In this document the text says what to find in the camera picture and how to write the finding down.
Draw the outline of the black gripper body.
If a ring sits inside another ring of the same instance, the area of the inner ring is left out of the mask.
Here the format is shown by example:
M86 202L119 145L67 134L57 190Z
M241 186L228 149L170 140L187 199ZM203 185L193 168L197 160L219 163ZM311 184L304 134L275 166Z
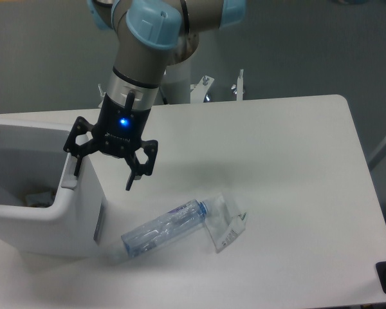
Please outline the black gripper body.
M142 140L149 110L136 110L134 93L128 93L120 105L105 96L96 124L91 130L91 148L117 158L134 156L140 148L151 147L150 140Z

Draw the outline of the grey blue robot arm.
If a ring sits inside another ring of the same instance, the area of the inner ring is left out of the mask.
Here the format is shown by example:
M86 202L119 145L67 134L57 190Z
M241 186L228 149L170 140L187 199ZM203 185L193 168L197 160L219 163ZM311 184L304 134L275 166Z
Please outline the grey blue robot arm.
M88 1L88 6L115 31L119 47L97 122L77 117L64 151L77 160L75 176L83 159L97 151L123 158L131 170L130 190L154 169L158 141L144 141L142 133L179 38L240 23L246 1Z

